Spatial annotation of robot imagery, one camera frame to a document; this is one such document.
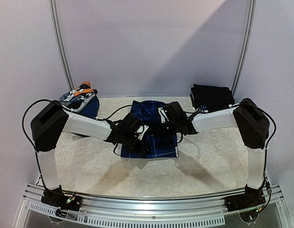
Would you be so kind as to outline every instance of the white backdrop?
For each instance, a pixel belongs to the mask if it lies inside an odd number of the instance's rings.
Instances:
[[[193,83],[231,87],[249,1],[59,0],[75,86],[101,97],[188,95]]]
[[[38,169],[21,129],[24,111],[68,91],[48,0],[0,1],[0,228],[11,228],[27,183]],[[40,111],[33,108],[25,126]]]
[[[294,0],[257,1],[236,100],[250,97],[277,123],[267,171],[294,224]]]

